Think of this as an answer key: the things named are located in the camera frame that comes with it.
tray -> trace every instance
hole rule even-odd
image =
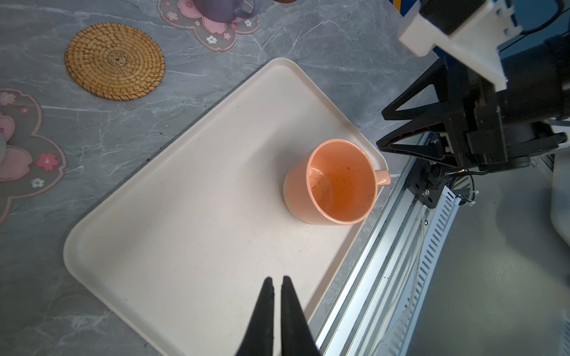
[[[267,63],[91,211],[69,272],[163,355],[235,354],[263,279],[291,276],[309,319],[363,223],[295,219],[282,184],[330,138],[386,161],[294,62]]]

purple mug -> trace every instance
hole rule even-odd
[[[261,7],[261,0],[253,1],[251,13],[242,9],[243,0],[194,0],[196,9],[202,15],[216,22],[231,22],[235,18],[250,19],[257,15]]]

flower-shaped placemat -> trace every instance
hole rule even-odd
[[[164,76],[164,55],[149,35],[121,23],[84,28],[66,51],[67,71],[83,88],[111,100],[153,91]]]
[[[41,194],[55,186],[67,167],[66,156],[53,141],[38,135],[42,109],[30,95],[0,89],[0,134],[7,150],[0,162],[0,224],[12,201]]]
[[[246,11],[253,9],[248,3],[243,6]],[[258,15],[247,20],[237,18],[229,23],[214,22],[196,9],[193,0],[159,0],[158,12],[169,25],[192,29],[204,47],[217,52],[229,50],[234,46],[238,34],[254,33],[261,23]]]

cup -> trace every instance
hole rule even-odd
[[[253,1],[253,10],[248,13],[244,9],[243,0],[194,0],[196,9],[202,15],[216,22],[231,22],[237,17],[250,19],[257,15],[261,8],[261,0]]]
[[[390,184],[360,147],[339,138],[324,141],[287,173],[283,197],[297,219],[313,225],[352,225],[364,220]]]

gray marble table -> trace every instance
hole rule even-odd
[[[39,101],[40,134],[68,158],[64,179],[16,201],[0,226],[0,354],[158,354],[67,273],[63,243],[86,211],[264,63],[297,62],[375,142],[400,124],[381,110],[435,59],[398,43],[401,16],[387,0],[264,0],[260,18],[256,33],[215,53],[162,21],[155,0],[0,0],[0,87]],[[152,93],[110,101],[69,77],[67,45],[100,22],[135,26],[162,48],[166,73]],[[397,176],[406,157],[385,156]]]

